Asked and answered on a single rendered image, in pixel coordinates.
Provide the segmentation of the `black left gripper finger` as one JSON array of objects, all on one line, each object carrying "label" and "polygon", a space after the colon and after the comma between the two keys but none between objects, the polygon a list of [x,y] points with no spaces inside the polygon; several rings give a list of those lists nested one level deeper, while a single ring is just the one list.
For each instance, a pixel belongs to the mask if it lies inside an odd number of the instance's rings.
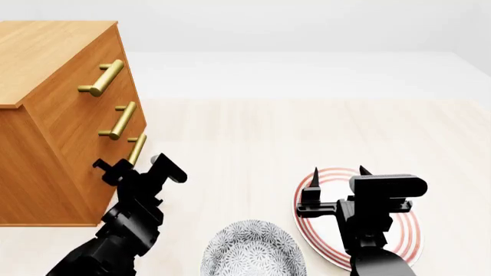
[{"label": "black left gripper finger", "polygon": [[126,172],[128,172],[132,169],[133,169],[132,163],[130,163],[126,159],[121,159],[114,165],[114,174],[124,175],[124,174],[126,174]]}]

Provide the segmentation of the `wooden three-drawer cabinet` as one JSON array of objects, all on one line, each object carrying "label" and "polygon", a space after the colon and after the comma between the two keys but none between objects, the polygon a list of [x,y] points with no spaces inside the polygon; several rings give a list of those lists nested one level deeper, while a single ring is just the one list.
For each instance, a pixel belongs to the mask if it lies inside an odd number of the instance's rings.
[{"label": "wooden three-drawer cabinet", "polygon": [[94,227],[28,99],[115,21],[0,22],[0,227]]}]

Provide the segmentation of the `white plate with red rings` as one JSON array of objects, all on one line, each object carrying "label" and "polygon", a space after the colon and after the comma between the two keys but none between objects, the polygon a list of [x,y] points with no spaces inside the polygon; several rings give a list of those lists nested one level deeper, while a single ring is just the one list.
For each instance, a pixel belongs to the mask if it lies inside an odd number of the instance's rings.
[{"label": "white plate with red rings", "polygon": [[[321,202],[337,202],[352,195],[349,179],[359,174],[358,169],[345,167],[327,167],[319,171]],[[414,266],[423,252],[424,235],[418,217],[413,212],[392,213],[393,223],[389,232],[384,234],[387,244],[385,250],[391,251],[404,259],[409,266]],[[295,224],[307,243],[324,259],[333,265],[351,270],[350,256],[345,252],[333,215],[319,218],[299,218],[293,215]]]}]

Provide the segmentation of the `grey floral patterned bowl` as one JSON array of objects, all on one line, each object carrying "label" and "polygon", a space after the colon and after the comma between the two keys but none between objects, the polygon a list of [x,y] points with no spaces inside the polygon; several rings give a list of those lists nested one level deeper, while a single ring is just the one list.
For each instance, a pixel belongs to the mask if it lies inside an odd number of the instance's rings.
[{"label": "grey floral patterned bowl", "polygon": [[295,240],[262,220],[233,222],[211,238],[200,276],[308,276]]}]

